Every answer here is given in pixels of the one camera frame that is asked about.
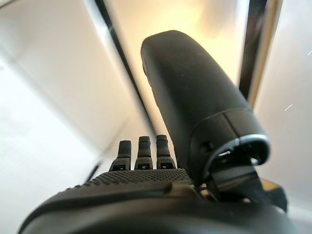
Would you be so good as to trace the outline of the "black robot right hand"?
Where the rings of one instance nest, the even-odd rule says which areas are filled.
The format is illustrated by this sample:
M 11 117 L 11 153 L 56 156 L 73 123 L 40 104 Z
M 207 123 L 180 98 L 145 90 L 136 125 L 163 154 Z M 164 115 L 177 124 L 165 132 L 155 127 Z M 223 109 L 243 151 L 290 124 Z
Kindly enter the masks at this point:
M 162 32 L 141 47 L 144 73 L 168 130 L 121 141 L 108 172 L 57 193 L 21 234 L 294 234 L 283 188 L 259 178 L 270 141 L 241 92 L 188 35 Z

